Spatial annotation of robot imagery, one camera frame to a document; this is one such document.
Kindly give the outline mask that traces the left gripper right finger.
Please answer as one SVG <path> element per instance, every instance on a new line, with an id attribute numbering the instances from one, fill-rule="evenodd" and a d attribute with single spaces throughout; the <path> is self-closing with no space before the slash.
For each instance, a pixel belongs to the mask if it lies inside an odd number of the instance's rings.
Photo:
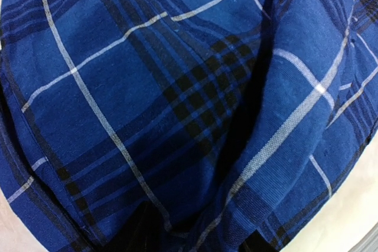
<path id="1" fill-rule="evenodd" d="M 254 231 L 240 245 L 240 252 L 275 252 L 275 248 L 258 231 Z"/>

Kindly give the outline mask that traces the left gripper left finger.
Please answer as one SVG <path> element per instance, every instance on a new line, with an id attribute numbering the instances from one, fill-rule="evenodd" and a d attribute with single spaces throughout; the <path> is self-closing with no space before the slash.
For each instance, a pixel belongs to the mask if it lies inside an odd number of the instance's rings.
<path id="1" fill-rule="evenodd" d="M 103 251 L 158 251 L 161 216 L 151 202 L 142 202 Z"/>

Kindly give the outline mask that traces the blue plaid shirt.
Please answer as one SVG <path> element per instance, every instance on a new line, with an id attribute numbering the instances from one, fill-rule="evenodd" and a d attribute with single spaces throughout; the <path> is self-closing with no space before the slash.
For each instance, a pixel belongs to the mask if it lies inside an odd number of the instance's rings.
<path id="1" fill-rule="evenodd" d="M 49 251 L 279 251 L 377 132 L 377 0 L 2 0 L 1 189 Z"/>

